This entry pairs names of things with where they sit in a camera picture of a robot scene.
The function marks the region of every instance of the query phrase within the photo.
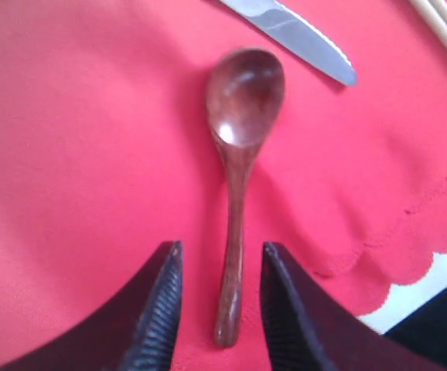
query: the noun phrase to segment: knife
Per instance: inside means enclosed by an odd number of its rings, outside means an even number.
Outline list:
[[[220,0],[299,58],[347,86],[357,82],[346,55],[315,26],[276,0]]]

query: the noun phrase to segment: knife blade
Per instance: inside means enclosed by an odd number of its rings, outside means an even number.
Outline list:
[[[315,26],[276,0],[220,0],[290,52],[347,86],[357,74],[342,50]]]

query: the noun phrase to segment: red napkin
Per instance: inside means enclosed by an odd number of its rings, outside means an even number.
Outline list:
[[[288,0],[343,48],[343,89],[200,0],[0,0],[0,364],[83,320],[163,240],[184,246],[175,370],[270,369],[261,245],[354,315],[447,252],[447,52],[407,2]],[[260,46],[287,93],[246,203],[239,343],[213,346],[227,189],[206,127],[218,59]]]

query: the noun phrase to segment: brown wooden spoon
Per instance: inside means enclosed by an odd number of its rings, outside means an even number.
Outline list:
[[[233,346],[239,335],[243,276],[244,196],[258,152],[284,98],[282,65],[270,52],[239,49],[213,70],[206,92],[210,128],[227,174],[227,250],[215,341]]]

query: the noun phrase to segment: black object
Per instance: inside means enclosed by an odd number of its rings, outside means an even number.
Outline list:
[[[180,242],[162,243],[89,318],[0,371],[169,370],[182,304],[182,250]],[[444,370],[355,319],[280,243],[264,244],[260,302],[274,371]]]
[[[162,243],[105,305],[0,371],[170,369],[183,292],[182,245]]]
[[[385,335],[418,354],[447,365],[447,288]]]

